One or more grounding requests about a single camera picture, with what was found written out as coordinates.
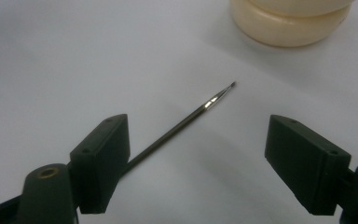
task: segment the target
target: screw hole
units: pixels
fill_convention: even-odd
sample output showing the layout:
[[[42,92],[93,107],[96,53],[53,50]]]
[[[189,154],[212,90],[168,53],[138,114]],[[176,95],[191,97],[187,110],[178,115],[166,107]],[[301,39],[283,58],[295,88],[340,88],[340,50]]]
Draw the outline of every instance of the screw hole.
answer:
[[[327,152],[331,155],[335,155],[335,156],[338,155],[338,152],[335,150],[328,150]]]
[[[39,179],[50,178],[52,176],[55,176],[58,173],[58,171],[59,171],[59,169],[56,167],[47,168],[47,169],[39,172],[39,174],[37,174],[37,177]]]

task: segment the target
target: cream plastic container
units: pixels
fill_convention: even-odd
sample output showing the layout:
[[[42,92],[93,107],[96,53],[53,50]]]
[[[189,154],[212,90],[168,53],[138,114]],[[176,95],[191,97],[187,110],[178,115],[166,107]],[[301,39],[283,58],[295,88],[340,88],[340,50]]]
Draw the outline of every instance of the cream plastic container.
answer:
[[[339,10],[318,16],[293,17],[270,12],[252,1],[254,0],[230,0],[234,21],[251,38],[277,47],[305,46],[327,37],[345,20],[351,8],[349,4]]]

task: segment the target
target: dark green plastic jaw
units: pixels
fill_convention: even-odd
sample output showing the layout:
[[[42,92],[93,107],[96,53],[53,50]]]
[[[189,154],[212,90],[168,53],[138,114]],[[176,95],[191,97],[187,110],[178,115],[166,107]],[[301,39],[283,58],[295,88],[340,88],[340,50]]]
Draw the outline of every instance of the dark green plastic jaw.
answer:
[[[265,156],[311,214],[334,214],[337,185],[348,172],[349,153],[296,120],[272,115]]]

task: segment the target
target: metal probe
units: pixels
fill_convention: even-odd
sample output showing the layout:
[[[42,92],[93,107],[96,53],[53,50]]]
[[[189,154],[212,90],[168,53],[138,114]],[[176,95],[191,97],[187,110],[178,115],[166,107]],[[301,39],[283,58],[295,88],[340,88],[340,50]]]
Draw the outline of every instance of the metal probe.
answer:
[[[138,156],[133,158],[124,169],[121,176],[124,176],[127,174],[132,168],[134,168],[136,165],[138,165],[141,161],[146,159],[150,154],[155,152],[159,147],[161,147],[164,143],[166,143],[168,140],[170,140],[172,137],[174,137],[177,133],[182,131],[185,126],[190,124],[193,120],[198,118],[200,115],[202,115],[204,112],[211,109],[216,103],[225,96],[229,90],[231,90],[235,86],[235,82],[231,83],[228,87],[223,89],[222,91],[218,92],[214,97],[212,97],[209,101],[201,105],[199,108],[197,108],[193,113],[191,113],[189,116],[187,116],[185,119],[180,121],[178,124],[176,124],[173,128],[171,128],[167,133],[162,135],[156,142],[154,142],[150,147],[147,147],[143,152],[141,152]]]

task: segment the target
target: white background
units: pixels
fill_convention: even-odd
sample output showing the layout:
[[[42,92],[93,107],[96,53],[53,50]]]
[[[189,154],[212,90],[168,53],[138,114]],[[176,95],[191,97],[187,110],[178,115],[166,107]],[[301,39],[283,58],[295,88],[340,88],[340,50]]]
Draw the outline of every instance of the white background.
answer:
[[[338,223],[299,204],[264,158],[269,116],[297,119],[358,166],[358,1],[297,49],[244,35],[223,0],[0,0],[0,203],[103,119],[129,116],[131,157],[236,88],[123,178],[86,223]]]

